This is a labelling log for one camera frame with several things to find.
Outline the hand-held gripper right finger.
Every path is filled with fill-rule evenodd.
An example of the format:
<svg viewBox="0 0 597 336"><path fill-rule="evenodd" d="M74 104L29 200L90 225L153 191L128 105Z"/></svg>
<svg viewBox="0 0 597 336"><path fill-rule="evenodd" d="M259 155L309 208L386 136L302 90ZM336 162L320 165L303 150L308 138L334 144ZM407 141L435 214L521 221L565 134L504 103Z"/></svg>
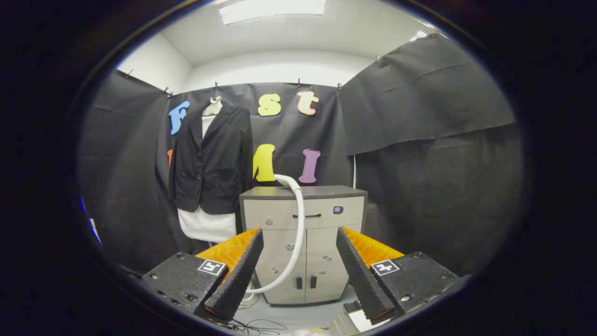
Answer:
<svg viewBox="0 0 597 336"><path fill-rule="evenodd" d="M423 252L403 254L347 227L338 229L335 245L364 315L373 325L426 308L471 279Z"/></svg>

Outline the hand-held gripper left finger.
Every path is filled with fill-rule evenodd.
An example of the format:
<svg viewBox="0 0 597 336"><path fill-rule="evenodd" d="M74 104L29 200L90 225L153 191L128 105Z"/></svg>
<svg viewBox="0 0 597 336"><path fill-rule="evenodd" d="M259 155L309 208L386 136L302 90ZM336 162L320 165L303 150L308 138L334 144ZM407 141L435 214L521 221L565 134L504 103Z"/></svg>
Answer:
<svg viewBox="0 0 597 336"><path fill-rule="evenodd" d="M175 253L141 278L166 304L215 322L230 322L263 250L253 228L191 255Z"/></svg>

